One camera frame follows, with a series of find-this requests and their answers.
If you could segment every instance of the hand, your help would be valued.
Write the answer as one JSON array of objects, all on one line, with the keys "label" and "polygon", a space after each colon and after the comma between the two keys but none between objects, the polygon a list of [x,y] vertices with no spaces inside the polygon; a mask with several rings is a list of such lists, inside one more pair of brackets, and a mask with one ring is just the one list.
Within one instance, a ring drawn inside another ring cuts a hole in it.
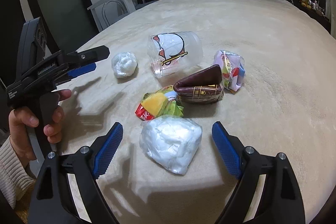
[{"label": "hand", "polygon": [[[60,90],[56,92],[60,95],[60,101],[68,99],[71,96],[71,90]],[[62,126],[60,122],[63,119],[64,111],[58,106],[52,115],[53,123],[48,124],[43,128],[43,132],[48,136],[48,141],[50,143],[58,143],[61,141]],[[30,145],[26,126],[35,128],[38,125],[38,118],[26,106],[12,110],[9,114],[10,143],[24,168],[26,168],[29,161],[36,160]]]}]

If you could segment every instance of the blue gripper pad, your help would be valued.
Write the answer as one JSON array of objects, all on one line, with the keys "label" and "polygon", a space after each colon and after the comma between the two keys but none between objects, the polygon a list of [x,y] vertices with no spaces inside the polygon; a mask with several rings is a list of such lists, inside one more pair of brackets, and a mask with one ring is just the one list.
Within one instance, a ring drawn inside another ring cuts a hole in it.
[{"label": "blue gripper pad", "polygon": [[228,139],[229,135],[223,130],[221,124],[216,122],[212,126],[212,138],[225,163],[227,171],[240,179],[242,172],[240,169],[240,158]]},{"label": "blue gripper pad", "polygon": [[94,71],[96,69],[96,63],[88,64],[86,66],[80,67],[78,69],[73,69],[68,71],[68,75],[72,78],[76,78],[80,75],[86,74],[88,72]]},{"label": "blue gripper pad", "polygon": [[93,166],[93,177],[98,179],[100,175],[105,174],[107,168],[109,167],[111,160],[121,143],[123,138],[123,126],[118,123],[118,125],[113,128],[113,132],[109,135],[97,155],[94,159]]}]

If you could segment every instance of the beige sweater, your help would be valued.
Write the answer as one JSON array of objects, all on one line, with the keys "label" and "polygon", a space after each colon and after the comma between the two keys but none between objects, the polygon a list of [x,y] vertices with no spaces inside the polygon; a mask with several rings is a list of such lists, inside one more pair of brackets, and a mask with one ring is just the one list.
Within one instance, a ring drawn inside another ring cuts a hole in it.
[{"label": "beige sweater", "polygon": [[8,138],[0,147],[0,190],[12,208],[32,183]]}]

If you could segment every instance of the brown wrapper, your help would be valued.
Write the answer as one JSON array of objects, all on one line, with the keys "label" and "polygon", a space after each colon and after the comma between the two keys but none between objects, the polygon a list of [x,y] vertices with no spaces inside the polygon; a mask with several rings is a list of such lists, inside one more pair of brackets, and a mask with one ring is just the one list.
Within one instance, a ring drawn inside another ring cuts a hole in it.
[{"label": "brown wrapper", "polygon": [[179,101],[194,104],[211,104],[223,97],[222,72],[219,65],[189,75],[174,85]]}]

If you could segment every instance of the beige blanket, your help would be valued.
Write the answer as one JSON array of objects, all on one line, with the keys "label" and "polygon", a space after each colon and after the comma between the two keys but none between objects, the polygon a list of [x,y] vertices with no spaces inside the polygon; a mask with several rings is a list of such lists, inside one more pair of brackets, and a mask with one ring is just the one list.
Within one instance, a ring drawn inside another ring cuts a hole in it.
[{"label": "beige blanket", "polygon": [[[185,73],[155,79],[147,56],[149,35],[194,31],[203,62]],[[336,183],[336,41],[315,20],[285,0],[160,0],[113,24],[79,50],[106,45],[110,57],[95,72],[59,88],[73,95],[66,112],[63,153],[75,152],[114,124],[124,138],[98,185],[120,224],[213,224],[236,180],[214,146],[211,127],[227,131],[265,155],[284,152],[296,174],[306,222],[317,214]],[[235,94],[212,105],[187,105],[185,117],[203,127],[201,145],[184,176],[147,158],[139,147],[142,130],[134,111],[146,92],[212,64],[219,49],[245,59],[246,78]],[[133,77],[117,80],[111,59],[131,51]],[[254,216],[262,180],[246,219]],[[88,219],[79,193],[73,194]]]}]

